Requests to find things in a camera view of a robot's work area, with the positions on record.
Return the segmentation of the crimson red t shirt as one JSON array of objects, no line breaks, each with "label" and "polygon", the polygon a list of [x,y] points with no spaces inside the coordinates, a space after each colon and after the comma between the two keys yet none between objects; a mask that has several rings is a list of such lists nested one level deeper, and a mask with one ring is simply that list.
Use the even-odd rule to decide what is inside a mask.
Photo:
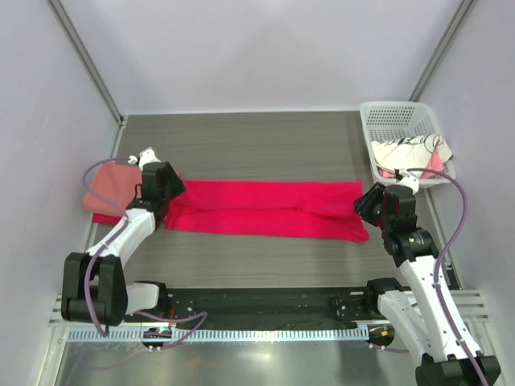
[{"label": "crimson red t shirt", "polygon": [[364,243],[369,234],[354,212],[361,182],[189,180],[171,201],[168,230]]}]

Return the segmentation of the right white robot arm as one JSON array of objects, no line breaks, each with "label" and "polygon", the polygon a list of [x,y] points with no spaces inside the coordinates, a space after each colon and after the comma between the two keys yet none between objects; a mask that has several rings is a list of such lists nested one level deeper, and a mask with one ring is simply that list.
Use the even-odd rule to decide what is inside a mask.
[{"label": "right white robot arm", "polygon": [[355,202],[356,214],[381,229],[386,252],[415,299],[393,278],[370,280],[362,305],[386,317],[410,353],[418,385],[493,385],[501,374],[494,355],[483,353],[459,314],[431,234],[417,225],[413,190],[400,183],[373,187]]}]

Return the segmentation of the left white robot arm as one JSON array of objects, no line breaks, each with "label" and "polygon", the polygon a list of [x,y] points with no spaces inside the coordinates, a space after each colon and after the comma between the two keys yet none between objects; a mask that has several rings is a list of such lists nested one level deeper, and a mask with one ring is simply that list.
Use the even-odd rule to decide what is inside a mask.
[{"label": "left white robot arm", "polygon": [[139,173],[142,182],[135,186],[136,196],[125,208],[85,186],[122,217],[101,241],[83,253],[70,253],[64,262],[62,318],[90,322],[103,336],[107,330],[102,326],[117,326],[128,314],[144,311],[153,320],[161,321],[171,311],[163,283],[138,281],[128,285],[124,267],[165,219],[170,202],[186,187],[169,162],[142,163]]}]

